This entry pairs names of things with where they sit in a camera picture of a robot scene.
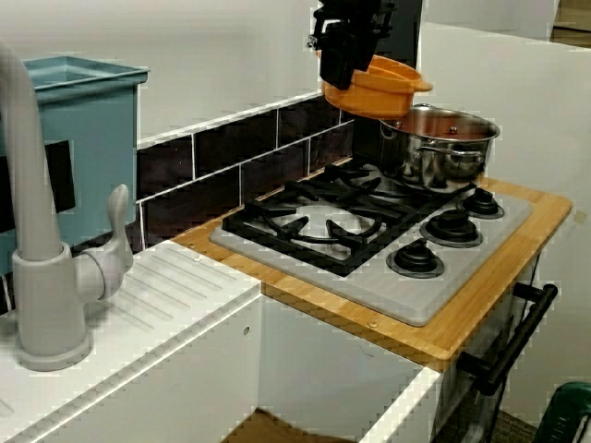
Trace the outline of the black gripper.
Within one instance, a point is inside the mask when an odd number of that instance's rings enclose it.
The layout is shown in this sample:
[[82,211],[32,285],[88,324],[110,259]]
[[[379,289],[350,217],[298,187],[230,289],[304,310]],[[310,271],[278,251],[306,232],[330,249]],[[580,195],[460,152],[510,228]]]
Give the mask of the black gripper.
[[390,35],[396,6],[321,6],[308,36],[310,49],[321,49],[320,77],[347,90],[354,69],[367,71],[376,41]]

